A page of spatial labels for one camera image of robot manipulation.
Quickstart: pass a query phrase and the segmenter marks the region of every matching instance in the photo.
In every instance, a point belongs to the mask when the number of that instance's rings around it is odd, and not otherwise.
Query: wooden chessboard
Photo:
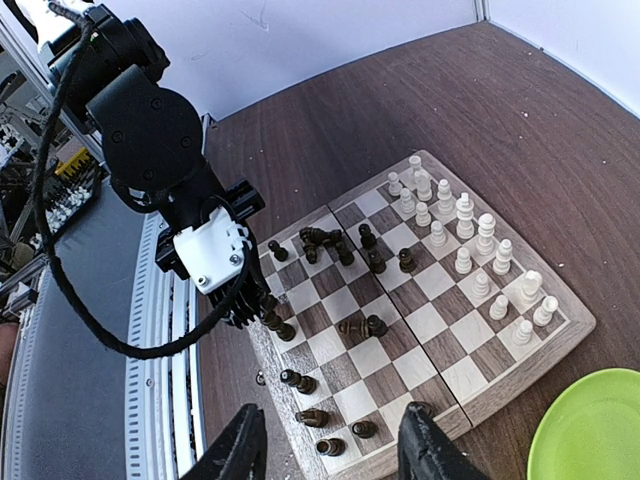
[[[387,175],[395,171],[415,193],[408,159],[347,192],[269,240],[289,251],[278,262],[259,246],[264,275],[280,299],[278,314],[297,331],[293,341],[282,342],[260,324],[250,335],[261,361],[293,451],[307,478],[373,479],[397,469],[396,443],[404,408],[412,400],[436,409],[436,422],[454,439],[504,407],[566,356],[595,327],[595,318],[542,258],[458,177],[425,151],[417,152],[422,167],[435,179],[434,197],[427,202],[434,219],[448,232],[447,243],[434,247],[430,227],[400,209],[389,195]],[[455,198],[468,192],[475,202],[474,222],[483,213],[496,219],[498,240],[513,244],[511,270],[504,276],[492,268],[492,255],[482,257],[476,237],[456,235],[456,215],[443,216],[437,208],[437,181],[446,178]],[[376,248],[387,261],[380,275],[370,272],[360,245],[358,226],[370,225],[378,239]],[[298,232],[303,227],[346,232],[355,262],[345,267],[333,249],[319,249],[318,262],[309,264]],[[460,275],[454,268],[456,251],[471,252],[473,268]],[[409,248],[417,264],[410,274],[400,271],[401,248]],[[543,292],[525,304],[519,296],[524,272],[539,271]],[[478,300],[471,293],[476,275],[490,278],[490,294]],[[504,320],[489,317],[489,306],[499,294],[509,300]],[[544,295],[558,298],[560,308],[545,327],[534,327],[524,346],[512,340],[513,331],[533,312]],[[338,325],[376,314],[389,326],[382,338],[341,335]],[[318,381],[311,395],[301,395],[283,385],[279,374],[291,368]],[[329,424],[314,429],[294,419],[297,411],[316,407],[330,413]],[[350,431],[355,421],[375,423],[378,433],[360,439]],[[341,438],[345,452],[321,457],[315,443],[321,438]]]

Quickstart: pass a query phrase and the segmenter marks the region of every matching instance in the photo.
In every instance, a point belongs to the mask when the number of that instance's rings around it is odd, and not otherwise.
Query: black cable
[[[40,147],[38,149],[36,167],[34,171],[34,187],[32,193],[35,210],[34,214],[36,226],[40,231],[40,235],[42,235],[43,249],[47,260],[49,261],[51,274],[58,284],[60,291],[65,296],[73,310],[76,312],[76,314],[78,314],[87,328],[89,328],[89,330],[104,346],[111,348],[116,352],[127,355],[128,357],[139,358],[143,360],[174,355],[195,344],[202,336],[207,334],[218,323],[222,316],[229,310],[229,308],[231,307],[231,303],[235,301],[236,296],[240,292],[242,285],[249,275],[251,266],[250,248],[246,244],[243,245],[242,252],[245,259],[244,264],[242,265],[240,274],[236,277],[233,285],[227,292],[227,296],[222,299],[222,301],[218,303],[218,305],[216,305],[213,311],[209,313],[209,315],[207,315],[205,319],[200,322],[193,330],[187,332],[184,336],[172,342],[151,348],[139,348],[133,345],[129,345],[119,340],[111,332],[107,331],[100,324],[100,322],[96,320],[91,312],[89,312],[89,309],[80,299],[75,288],[69,281],[69,278],[67,277],[62,267],[62,261],[56,255],[55,244],[51,241],[51,230],[49,229],[49,224],[47,223],[46,219],[43,189],[45,167],[51,142],[54,137],[55,127],[58,122],[58,118],[60,117],[62,107],[69,93],[69,88],[71,86],[73,76],[80,65],[82,56],[90,45],[91,36],[93,34],[93,24],[85,17],[67,10],[66,8],[61,7],[58,4],[49,3],[49,8],[57,15],[61,15],[73,21],[76,25],[78,25],[78,27],[80,27],[81,31],[80,42],[75,51],[71,54],[69,64],[62,74],[62,77],[58,84],[58,89],[53,98],[51,109],[44,126]],[[231,215],[232,218],[235,217],[233,211],[229,211],[229,215]]]

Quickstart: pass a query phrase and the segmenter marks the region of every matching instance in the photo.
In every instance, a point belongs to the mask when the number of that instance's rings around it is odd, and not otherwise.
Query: brown table surface
[[[427,149],[509,222],[599,321],[569,356],[456,441],[495,479],[525,478],[531,439],[572,382],[640,367],[640,122],[516,37],[480,23],[315,77],[226,118],[207,157],[223,182],[246,176],[267,202],[259,240]],[[202,341],[208,440],[244,402],[269,429],[268,478],[299,471],[248,335]]]

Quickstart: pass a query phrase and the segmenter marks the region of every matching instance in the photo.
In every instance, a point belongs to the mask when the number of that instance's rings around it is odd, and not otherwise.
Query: lime green dish
[[[640,373],[613,368],[567,388],[545,414],[528,480],[640,479]]]

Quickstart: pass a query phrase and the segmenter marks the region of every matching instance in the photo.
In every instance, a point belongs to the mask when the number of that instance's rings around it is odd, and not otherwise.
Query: white pawn
[[[520,296],[526,303],[533,303],[538,298],[538,293],[542,287],[542,275],[535,270],[529,270],[524,274]]]
[[[421,170],[414,173],[413,178],[418,188],[418,200],[421,202],[428,202],[431,200],[433,192],[431,191],[431,177],[429,176],[429,173],[427,173],[426,170]]]
[[[455,208],[453,195],[451,194],[451,185],[446,179],[440,180],[438,183],[438,211],[441,215],[449,215]]]
[[[481,272],[473,279],[473,285],[471,285],[471,293],[478,298],[484,298],[489,295],[491,287],[489,286],[489,277],[486,273]]]
[[[533,312],[533,323],[539,327],[544,327],[551,321],[553,313],[556,310],[558,310],[558,299],[551,295],[545,297],[542,301],[542,305],[536,308],[536,311]]]
[[[473,200],[468,193],[463,193],[456,202],[458,225],[456,233],[460,238],[468,240],[473,237]]]
[[[424,202],[416,203],[416,225],[419,227],[428,227],[431,223],[431,214],[429,207]]]
[[[511,269],[511,258],[513,256],[513,245],[511,240],[505,238],[498,245],[496,259],[493,261],[493,271],[497,275],[506,275]]]
[[[529,320],[523,320],[513,331],[513,343],[516,345],[526,345],[531,340],[533,324]]]
[[[490,213],[483,213],[478,219],[478,239],[476,252],[483,257],[493,253],[493,234],[496,230],[496,219]]]
[[[507,316],[508,308],[509,299],[505,295],[498,295],[498,298],[496,298],[489,308],[489,317],[491,317],[491,320],[502,320]]]
[[[434,247],[442,247],[447,243],[447,232],[445,231],[442,223],[435,221],[431,224],[431,245]]]
[[[403,188],[400,191],[400,210],[407,215],[412,214],[416,210],[416,202],[411,198],[411,190]]]
[[[389,195],[392,197],[399,197],[402,191],[402,184],[400,183],[400,176],[396,172],[391,172],[387,175],[389,180]]]
[[[466,275],[471,271],[472,263],[471,263],[471,254],[469,250],[465,247],[460,247],[458,249],[458,254],[456,255],[456,272],[461,275]]]

